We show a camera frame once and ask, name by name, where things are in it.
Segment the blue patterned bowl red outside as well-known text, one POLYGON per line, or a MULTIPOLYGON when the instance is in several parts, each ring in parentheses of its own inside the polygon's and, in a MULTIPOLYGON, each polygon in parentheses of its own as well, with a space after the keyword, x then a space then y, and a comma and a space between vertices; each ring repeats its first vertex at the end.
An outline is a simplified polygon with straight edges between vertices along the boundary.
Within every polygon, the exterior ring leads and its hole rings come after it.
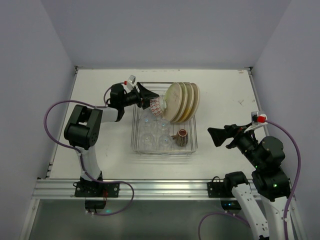
POLYGON ((149 101, 150 111, 155 117, 159 117, 162 115, 164 111, 163 100, 160 97, 151 99, 149 101))

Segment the cream plate green band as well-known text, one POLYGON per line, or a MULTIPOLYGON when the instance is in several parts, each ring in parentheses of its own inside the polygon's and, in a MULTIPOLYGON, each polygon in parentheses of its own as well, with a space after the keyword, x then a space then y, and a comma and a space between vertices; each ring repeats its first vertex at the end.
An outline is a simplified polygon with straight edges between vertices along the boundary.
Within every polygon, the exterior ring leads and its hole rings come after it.
POLYGON ((190 105, 192 104, 193 98, 194 98, 194 93, 193 93, 192 87, 190 86, 190 83, 189 83, 189 82, 186 82, 186 83, 185 83, 185 86, 186 86, 186 89, 187 89, 187 91, 186 91, 186 93, 187 93, 186 105, 185 105, 184 112, 182 113, 182 115, 180 116, 180 118, 178 118, 178 119, 176 120, 177 123, 183 122, 182 120, 183 120, 184 117, 188 114, 189 107, 190 107, 190 105))

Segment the cream plate yellow band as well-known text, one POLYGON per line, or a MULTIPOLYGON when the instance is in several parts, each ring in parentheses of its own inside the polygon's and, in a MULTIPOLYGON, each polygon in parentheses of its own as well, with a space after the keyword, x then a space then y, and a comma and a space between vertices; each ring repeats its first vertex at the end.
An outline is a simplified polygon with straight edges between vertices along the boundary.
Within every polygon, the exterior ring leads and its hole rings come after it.
POLYGON ((199 104, 200 104, 200 89, 197 84, 190 83, 189 84, 193 90, 193 102, 189 107, 188 114, 184 117, 182 122, 186 122, 191 119, 197 112, 199 104))

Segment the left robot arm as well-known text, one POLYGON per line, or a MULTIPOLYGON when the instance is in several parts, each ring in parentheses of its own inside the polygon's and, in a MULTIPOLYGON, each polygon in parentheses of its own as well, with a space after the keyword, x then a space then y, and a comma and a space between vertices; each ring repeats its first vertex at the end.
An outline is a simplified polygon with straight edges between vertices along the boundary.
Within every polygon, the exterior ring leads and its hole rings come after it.
POLYGON ((77 152, 81 167, 81 179, 102 183, 102 171, 98 166, 95 144, 98 140, 101 123, 119 122, 125 114, 125 107, 137 105, 147 109, 158 94, 137 83, 126 91, 121 83, 112 85, 110 96, 102 109, 97 106, 87 107, 77 104, 64 129, 64 138, 77 152))

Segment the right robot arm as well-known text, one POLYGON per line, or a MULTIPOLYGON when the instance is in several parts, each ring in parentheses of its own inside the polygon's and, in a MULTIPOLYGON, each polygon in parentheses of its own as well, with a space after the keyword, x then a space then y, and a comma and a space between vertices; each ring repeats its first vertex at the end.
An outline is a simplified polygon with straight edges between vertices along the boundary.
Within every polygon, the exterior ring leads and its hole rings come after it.
POLYGON ((261 197, 264 210, 254 200, 249 181, 241 171, 227 173, 223 179, 224 188, 238 201, 252 235, 256 240, 293 240, 294 229, 289 210, 294 188, 281 169, 285 159, 284 145, 276 137, 266 136, 261 141, 255 137, 255 130, 264 123, 250 123, 223 128, 208 128, 213 143, 221 146, 231 139, 227 149, 238 148, 255 170, 252 182, 261 197))

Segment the clear glass back left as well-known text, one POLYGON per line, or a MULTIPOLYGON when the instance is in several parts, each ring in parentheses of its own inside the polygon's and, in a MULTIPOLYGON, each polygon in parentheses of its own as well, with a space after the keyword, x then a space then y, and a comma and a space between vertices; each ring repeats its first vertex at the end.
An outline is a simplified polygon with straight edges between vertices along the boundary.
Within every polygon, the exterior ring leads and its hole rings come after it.
POLYGON ((143 133, 151 133, 154 129, 153 115, 143 114, 139 119, 139 130, 143 133))

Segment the clear glass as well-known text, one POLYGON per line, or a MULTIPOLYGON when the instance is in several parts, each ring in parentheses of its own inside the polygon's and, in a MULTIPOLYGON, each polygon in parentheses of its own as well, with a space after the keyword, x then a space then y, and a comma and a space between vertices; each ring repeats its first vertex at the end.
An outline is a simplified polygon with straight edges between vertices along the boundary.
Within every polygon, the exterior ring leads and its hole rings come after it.
POLYGON ((142 151, 154 151, 156 149, 156 139, 150 132, 143 133, 139 140, 139 148, 142 151))
POLYGON ((153 115, 143 114, 139 119, 139 130, 143 133, 151 133, 154 129, 153 115))
POLYGON ((156 130, 160 135, 169 134, 171 130, 171 124, 166 119, 158 119, 156 122, 156 130))
POLYGON ((169 152, 173 149, 173 138, 169 134, 162 134, 157 141, 157 150, 169 152))

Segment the clear glass back right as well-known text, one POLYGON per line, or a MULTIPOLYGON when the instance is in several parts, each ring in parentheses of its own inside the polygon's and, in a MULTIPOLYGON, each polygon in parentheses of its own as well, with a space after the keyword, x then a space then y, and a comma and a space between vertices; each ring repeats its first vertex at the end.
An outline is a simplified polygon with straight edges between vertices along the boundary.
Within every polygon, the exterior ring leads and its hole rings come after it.
POLYGON ((156 130, 160 135, 169 134, 171 130, 171 124, 166 119, 158 119, 156 122, 156 130))

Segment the brown striped mug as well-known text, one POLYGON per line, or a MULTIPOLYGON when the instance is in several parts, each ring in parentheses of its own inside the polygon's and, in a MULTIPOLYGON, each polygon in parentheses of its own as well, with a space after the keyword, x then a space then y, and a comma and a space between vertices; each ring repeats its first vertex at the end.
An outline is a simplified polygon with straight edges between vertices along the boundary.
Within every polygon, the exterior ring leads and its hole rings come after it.
POLYGON ((171 138, 179 147, 185 147, 189 141, 189 134, 186 129, 182 128, 175 135, 172 135, 171 138))

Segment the clear glass front left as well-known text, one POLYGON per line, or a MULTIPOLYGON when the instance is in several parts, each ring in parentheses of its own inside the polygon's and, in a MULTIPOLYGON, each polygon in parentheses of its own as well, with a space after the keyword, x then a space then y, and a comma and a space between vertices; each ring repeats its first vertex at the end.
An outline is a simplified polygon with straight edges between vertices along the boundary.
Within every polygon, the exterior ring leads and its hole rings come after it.
POLYGON ((156 139, 150 132, 143 133, 139 140, 139 148, 142 151, 154 151, 156 149, 156 139))

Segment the clear glass front right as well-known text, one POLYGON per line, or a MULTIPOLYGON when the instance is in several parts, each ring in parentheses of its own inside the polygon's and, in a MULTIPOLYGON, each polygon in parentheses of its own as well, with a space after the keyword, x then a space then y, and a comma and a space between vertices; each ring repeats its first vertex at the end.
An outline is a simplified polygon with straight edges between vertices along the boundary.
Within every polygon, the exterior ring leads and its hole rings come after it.
POLYGON ((173 149, 173 138, 169 134, 162 134, 157 141, 157 150, 169 152, 173 149))

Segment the cream plate rightmost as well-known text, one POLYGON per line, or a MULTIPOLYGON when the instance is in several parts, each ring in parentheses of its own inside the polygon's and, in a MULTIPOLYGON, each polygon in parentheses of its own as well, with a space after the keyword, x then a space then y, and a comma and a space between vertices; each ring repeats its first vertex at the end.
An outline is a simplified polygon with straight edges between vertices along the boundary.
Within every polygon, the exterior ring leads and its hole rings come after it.
POLYGON ((193 101, 193 105, 191 108, 191 112, 189 114, 189 119, 191 119, 197 112, 199 104, 200 104, 200 88, 197 84, 195 83, 191 83, 191 86, 194 90, 194 101, 193 101))

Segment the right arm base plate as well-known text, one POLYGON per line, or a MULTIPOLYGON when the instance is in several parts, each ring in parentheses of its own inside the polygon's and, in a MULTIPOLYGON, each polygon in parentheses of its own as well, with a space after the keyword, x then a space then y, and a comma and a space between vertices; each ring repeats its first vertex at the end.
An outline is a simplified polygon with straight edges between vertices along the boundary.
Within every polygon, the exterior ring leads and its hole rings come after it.
POLYGON ((224 181, 219 176, 214 176, 211 181, 206 183, 209 198, 227 198, 224 181))

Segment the aluminium table edge rail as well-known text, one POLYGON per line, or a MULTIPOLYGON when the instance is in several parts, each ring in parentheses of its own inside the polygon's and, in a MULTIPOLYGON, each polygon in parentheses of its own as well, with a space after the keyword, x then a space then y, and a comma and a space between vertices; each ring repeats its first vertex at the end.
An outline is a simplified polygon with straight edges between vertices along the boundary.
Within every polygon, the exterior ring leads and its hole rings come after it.
POLYGON ((261 107, 260 99, 259 99, 258 92, 257 92, 257 89, 256 89, 256 85, 255 85, 255 82, 254 82, 253 67, 245 67, 244 69, 248 72, 248 76, 249 76, 250 83, 251 83, 251 86, 252 86, 252 89, 253 89, 253 93, 254 93, 254 97, 255 97, 255 101, 256 101, 258 110, 262 111, 263 109, 261 107))

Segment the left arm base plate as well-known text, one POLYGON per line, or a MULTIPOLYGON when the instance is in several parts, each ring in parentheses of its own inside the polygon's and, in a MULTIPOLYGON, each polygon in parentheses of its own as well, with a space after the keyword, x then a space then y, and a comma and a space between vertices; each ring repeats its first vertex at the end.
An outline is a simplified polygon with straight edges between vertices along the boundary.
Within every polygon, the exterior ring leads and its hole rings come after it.
POLYGON ((119 196, 119 183, 99 183, 80 178, 74 182, 74 196, 83 198, 117 198, 119 196))

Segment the aluminium front mounting rail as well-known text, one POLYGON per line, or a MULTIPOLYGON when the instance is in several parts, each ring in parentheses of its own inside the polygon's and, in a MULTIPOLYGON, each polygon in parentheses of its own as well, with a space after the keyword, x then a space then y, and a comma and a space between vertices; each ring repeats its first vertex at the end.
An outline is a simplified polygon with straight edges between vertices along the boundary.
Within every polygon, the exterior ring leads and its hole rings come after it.
MULTIPOLYGON (((75 199, 76 179, 39 179, 36 181, 31 198, 33 200, 73 200, 75 199)), ((204 201, 210 200, 208 179, 198 180, 127 180, 133 189, 126 184, 120 185, 117 200, 150 200, 150 201, 204 201)))

